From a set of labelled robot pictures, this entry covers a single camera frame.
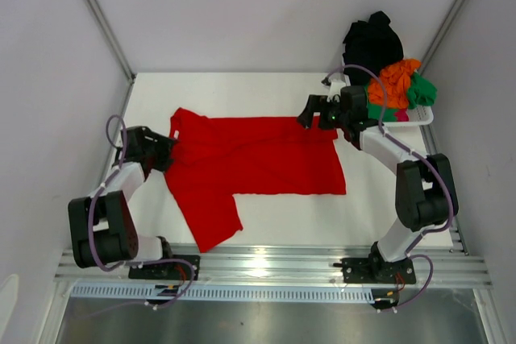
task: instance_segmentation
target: white surface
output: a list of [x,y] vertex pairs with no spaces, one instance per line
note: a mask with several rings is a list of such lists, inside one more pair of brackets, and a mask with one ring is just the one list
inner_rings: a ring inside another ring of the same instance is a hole
[[421,58],[453,0],[99,0],[136,72],[324,72],[383,10]]
[[19,274],[3,342],[40,331],[67,205],[98,182],[127,87],[82,0],[0,0],[0,279]]
[[434,125],[453,168],[466,243],[485,257],[514,338],[515,23],[514,0],[468,0],[424,73],[439,88]]
[[11,274],[0,286],[0,342],[18,300],[19,277]]
[[[128,126],[146,125],[168,135],[179,107],[210,117],[297,116],[310,93],[324,94],[323,74],[311,73],[141,73],[125,115]],[[418,128],[393,130],[424,149]],[[394,175],[357,151],[340,134],[335,141],[347,195],[235,195],[243,231],[225,245],[370,246],[396,219]],[[164,177],[152,172],[129,203],[142,235],[194,243]],[[432,235],[429,247],[451,245],[449,233]]]

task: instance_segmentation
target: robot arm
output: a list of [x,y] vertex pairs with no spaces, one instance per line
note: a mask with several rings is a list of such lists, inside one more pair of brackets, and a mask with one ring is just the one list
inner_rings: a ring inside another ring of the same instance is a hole
[[[106,221],[107,225],[102,230],[94,229],[96,250],[104,264],[170,258],[170,247],[163,237],[149,238],[136,233],[127,203],[152,169],[165,172],[169,168],[175,142],[175,139],[158,135],[145,126],[127,129],[127,151],[122,167],[97,199],[94,208],[94,225],[99,225],[100,221]],[[111,172],[119,168],[120,157],[118,149]],[[68,206],[73,257],[79,267],[96,266],[88,235],[89,206],[95,192],[73,199]]]
[[[360,273],[360,280],[348,276],[348,283],[387,283],[393,282],[397,272],[413,273],[411,261],[407,258],[410,251],[428,230],[443,224],[448,218],[447,200],[435,176],[428,167],[411,152],[408,152],[388,138],[388,131],[381,131],[377,120],[368,118],[367,94],[362,86],[348,86],[333,96],[310,95],[306,108],[298,116],[298,122],[311,128],[315,113],[319,113],[319,128],[340,128],[345,139],[360,151],[378,159],[396,175],[396,212],[397,219],[387,234],[371,248],[368,261],[359,264],[367,267]],[[408,144],[400,142],[410,149]],[[445,155],[427,155],[417,152],[435,168],[443,179],[453,203],[453,213],[457,214],[458,203],[450,163]],[[430,183],[424,189],[423,182]],[[341,266],[348,273],[355,271],[357,262],[343,259]],[[415,276],[405,278],[406,283],[414,283]]]

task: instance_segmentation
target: purple cable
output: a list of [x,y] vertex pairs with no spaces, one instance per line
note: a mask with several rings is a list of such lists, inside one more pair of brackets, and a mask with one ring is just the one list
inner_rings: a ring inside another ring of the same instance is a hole
[[418,160],[421,160],[423,164],[432,172],[432,175],[434,175],[435,179],[439,183],[439,186],[443,190],[444,196],[446,197],[446,202],[448,206],[448,217],[446,220],[446,223],[443,227],[440,227],[438,229],[433,230],[424,230],[407,248],[406,254],[409,254],[417,245],[419,242],[421,242],[422,237],[424,237],[426,234],[432,234],[432,233],[440,233],[442,231],[448,230],[452,226],[453,222],[453,202],[452,202],[452,195],[450,195],[450,191],[448,191],[448,188],[446,184],[444,183],[443,178],[440,176],[440,174],[437,172],[437,170],[434,168],[430,162],[423,157],[422,155],[419,155],[417,152],[412,151],[409,147],[407,147],[404,143],[396,139],[394,136],[392,136],[390,133],[385,133],[385,128],[383,127],[383,120],[385,115],[385,109],[387,108],[387,91],[385,89],[385,85],[382,82],[382,80],[371,70],[368,68],[365,68],[364,66],[360,66],[359,64],[345,64],[342,66],[339,66],[338,68],[333,69],[330,71],[326,78],[329,80],[330,77],[335,73],[343,72],[346,68],[358,68],[359,70],[362,70],[369,74],[372,78],[374,78],[381,86],[381,90],[384,94],[384,103],[381,106],[381,112],[380,117],[378,118],[378,129],[379,131],[392,143],[396,144],[398,147],[400,147],[403,151],[409,152],[411,155],[415,156]]
[[168,308],[169,306],[174,305],[177,302],[177,300],[179,300],[179,298],[181,298],[188,291],[189,287],[192,286],[192,283],[194,282],[194,278],[195,278],[195,268],[190,262],[188,262],[184,259],[176,259],[176,258],[158,259],[156,261],[146,261],[146,262],[130,262],[131,266],[140,265],[140,264],[156,265],[159,263],[182,263],[182,264],[188,266],[188,268],[190,270],[190,279],[188,281],[188,284],[178,294],[176,294],[176,296],[174,298],[168,300],[167,302],[164,302],[161,305],[152,305],[152,304],[147,305],[147,304],[142,304],[141,301],[123,302],[122,304],[113,305],[108,308],[98,310],[97,312],[93,312],[93,313],[87,314],[85,316],[79,316],[79,317],[75,317],[75,318],[78,320],[85,320],[87,318],[96,317],[99,314],[103,314],[105,312],[110,312],[111,310],[122,308],[122,307],[128,306],[128,305],[144,305],[144,306],[151,305],[153,308],[156,308],[156,309],[164,309],[164,308]]
[[423,259],[426,259],[428,261],[428,264],[430,265],[430,271],[428,272],[428,278],[425,281],[425,284],[422,286],[422,288],[419,289],[419,292],[414,297],[410,298],[409,300],[404,301],[401,304],[398,304],[397,307],[396,307],[397,309],[401,308],[402,306],[406,306],[406,305],[411,304],[412,302],[416,301],[422,295],[422,293],[425,290],[427,290],[428,285],[430,285],[430,282],[432,281],[432,277],[434,276],[434,263],[432,262],[430,257],[428,255],[424,255],[424,254],[414,254],[414,255],[410,256],[410,260],[414,260],[416,258],[423,258]]
[[95,212],[95,205],[97,204],[98,198],[102,195],[104,190],[106,189],[107,185],[119,174],[120,169],[122,168],[123,160],[125,159],[126,151],[127,151],[127,128],[126,124],[123,121],[123,118],[118,114],[111,115],[106,122],[106,135],[107,139],[110,142],[111,146],[116,147],[113,140],[109,136],[109,126],[111,124],[111,121],[113,119],[117,118],[120,121],[120,124],[122,126],[122,153],[119,158],[119,168],[115,169],[108,177],[107,179],[101,184],[101,186],[98,188],[97,192],[95,192],[94,197],[91,199],[91,203],[89,204],[89,210],[88,210],[88,243],[89,243],[89,249],[91,250],[91,255],[94,258],[95,264],[101,268],[102,271],[113,271],[114,269],[120,267],[123,265],[123,262],[118,262],[115,265],[111,267],[107,267],[104,265],[104,263],[100,260],[100,257],[97,253],[97,247],[95,246],[95,237],[94,237],[94,212]]

